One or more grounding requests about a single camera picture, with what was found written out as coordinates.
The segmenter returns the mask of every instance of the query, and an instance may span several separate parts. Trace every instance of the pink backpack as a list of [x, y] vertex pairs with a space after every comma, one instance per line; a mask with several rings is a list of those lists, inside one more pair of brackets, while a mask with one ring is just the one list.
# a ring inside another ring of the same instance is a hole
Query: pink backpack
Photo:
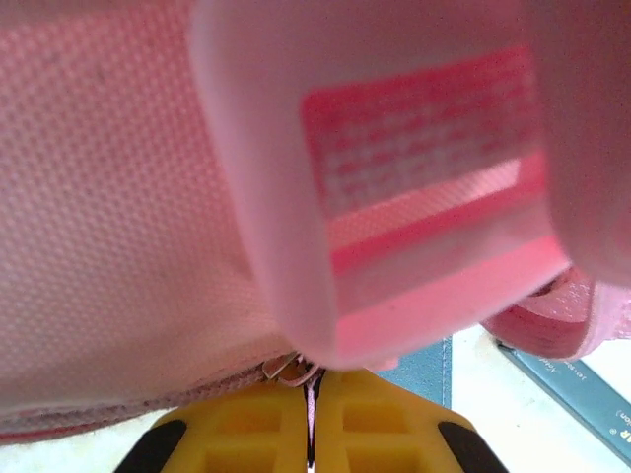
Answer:
[[292, 350], [347, 369], [484, 320], [573, 358], [631, 333], [629, 291], [568, 269], [549, 222], [519, 22], [66, 3], [0, 6], [0, 441], [219, 395]]

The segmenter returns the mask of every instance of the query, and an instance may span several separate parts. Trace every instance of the pink fabric label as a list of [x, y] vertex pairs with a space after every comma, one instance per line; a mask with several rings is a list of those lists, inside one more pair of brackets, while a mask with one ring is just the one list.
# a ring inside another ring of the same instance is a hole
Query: pink fabric label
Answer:
[[535, 107], [523, 48], [313, 93], [303, 119], [326, 214], [522, 155], [537, 136]]

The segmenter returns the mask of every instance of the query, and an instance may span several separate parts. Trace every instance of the zipper pull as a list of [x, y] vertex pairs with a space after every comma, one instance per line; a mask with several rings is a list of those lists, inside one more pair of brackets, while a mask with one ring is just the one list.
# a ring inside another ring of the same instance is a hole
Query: zipper pull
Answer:
[[261, 365], [268, 381], [280, 382], [289, 387], [300, 387], [316, 376], [321, 367], [309, 362], [298, 352], [268, 360]]

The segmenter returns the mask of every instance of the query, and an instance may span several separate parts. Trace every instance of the black rubber tip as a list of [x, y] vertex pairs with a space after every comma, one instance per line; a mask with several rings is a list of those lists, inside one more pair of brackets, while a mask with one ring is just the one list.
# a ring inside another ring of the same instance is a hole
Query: black rubber tip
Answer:
[[186, 432], [184, 421], [170, 421], [145, 433], [114, 473], [160, 473]]
[[453, 422], [441, 422], [438, 428], [463, 473], [509, 473], [477, 432]]

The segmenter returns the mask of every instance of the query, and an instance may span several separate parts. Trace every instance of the white surface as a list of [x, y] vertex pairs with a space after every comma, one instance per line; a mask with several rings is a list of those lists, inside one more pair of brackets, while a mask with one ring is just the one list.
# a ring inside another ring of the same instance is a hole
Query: white surface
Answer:
[[[622, 363], [630, 356], [631, 342], [609, 342], [586, 361], [631, 399], [631, 376]], [[455, 336], [453, 408], [476, 426], [511, 473], [629, 472], [501, 355], [480, 327]], [[0, 472], [111, 472], [160, 414], [69, 439], [0, 447]]]

